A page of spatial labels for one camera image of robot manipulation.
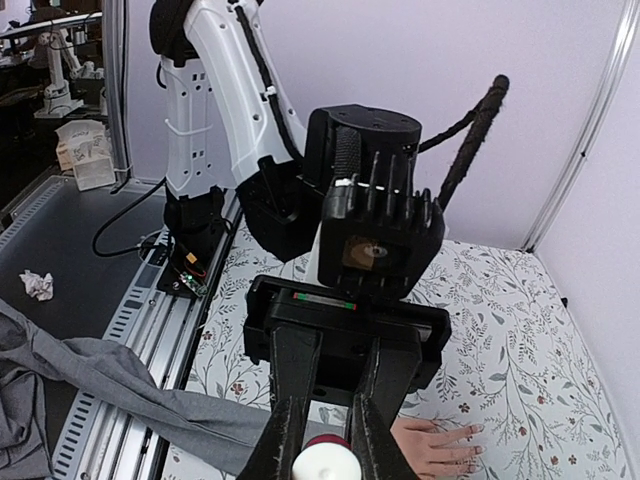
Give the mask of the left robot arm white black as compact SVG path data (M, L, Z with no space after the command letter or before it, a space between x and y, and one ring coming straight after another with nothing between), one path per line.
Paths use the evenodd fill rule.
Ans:
M149 34L168 92L165 221L187 260L207 254L224 187L206 147L221 117L246 225L281 261L310 254L314 283L256 277L244 344L274 398L348 405L392 423L434 377L448 314L406 297L444 237L439 198L413 187L421 126L357 104L302 123L270 63L257 1L157 1Z

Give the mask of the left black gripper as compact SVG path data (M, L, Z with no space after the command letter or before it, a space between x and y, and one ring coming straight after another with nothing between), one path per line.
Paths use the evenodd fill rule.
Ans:
M418 341L399 341L403 328L415 330ZM355 384L353 371L369 353L357 393L373 403L384 425L392 425L407 392L425 389L439 370L450 315L403 301L351 300L326 287L258 275L246 294L243 335L253 364L270 360L272 405L294 398L303 415L320 352L319 387L343 391Z

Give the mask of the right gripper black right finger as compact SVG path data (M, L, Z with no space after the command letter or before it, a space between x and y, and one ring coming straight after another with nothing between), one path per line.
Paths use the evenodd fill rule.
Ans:
M363 394L356 394L353 400L349 439L364 480L417 479L377 406Z

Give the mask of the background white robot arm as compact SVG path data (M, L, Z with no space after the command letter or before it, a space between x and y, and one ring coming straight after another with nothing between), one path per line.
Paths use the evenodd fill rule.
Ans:
M65 77L63 62L72 80L104 80L104 69L96 68L92 61L81 63L74 46L67 40L67 29L51 21L48 30L39 34L40 45L47 48L50 83L43 91L43 107L34 113L37 119L62 119L84 106L82 99L74 99L69 80Z

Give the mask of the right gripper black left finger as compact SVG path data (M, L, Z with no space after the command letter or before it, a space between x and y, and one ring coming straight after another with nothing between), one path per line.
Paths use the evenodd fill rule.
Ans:
M237 480L290 480L301 452L308 404L303 398L279 400Z

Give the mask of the white nail polish cap brush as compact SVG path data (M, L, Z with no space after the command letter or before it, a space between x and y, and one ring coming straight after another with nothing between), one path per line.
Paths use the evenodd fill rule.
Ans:
M320 443L304 449L292 466L293 480L361 480L356 456L334 443Z

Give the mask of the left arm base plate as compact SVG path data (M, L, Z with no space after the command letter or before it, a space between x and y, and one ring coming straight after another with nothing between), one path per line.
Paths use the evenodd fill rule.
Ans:
M167 231L154 231L137 244L140 260L159 270L152 284L164 293L184 298L204 298L207 271L199 259Z

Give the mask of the red nail polish bottle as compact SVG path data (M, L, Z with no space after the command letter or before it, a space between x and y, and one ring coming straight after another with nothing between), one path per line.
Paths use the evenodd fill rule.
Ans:
M310 440L307 441L304 448L310 448L312 446L321 445L321 444L335 444L339 445L347 450L351 450L351 445L340 435L324 433L321 435L314 436Z

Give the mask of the person's hand on table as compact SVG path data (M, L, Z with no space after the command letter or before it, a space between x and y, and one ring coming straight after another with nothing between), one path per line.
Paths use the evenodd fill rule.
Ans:
M462 440L472 439L484 426L472 424L440 431L431 420L398 417L391 434L418 479L441 479L474 474L482 446L460 446Z

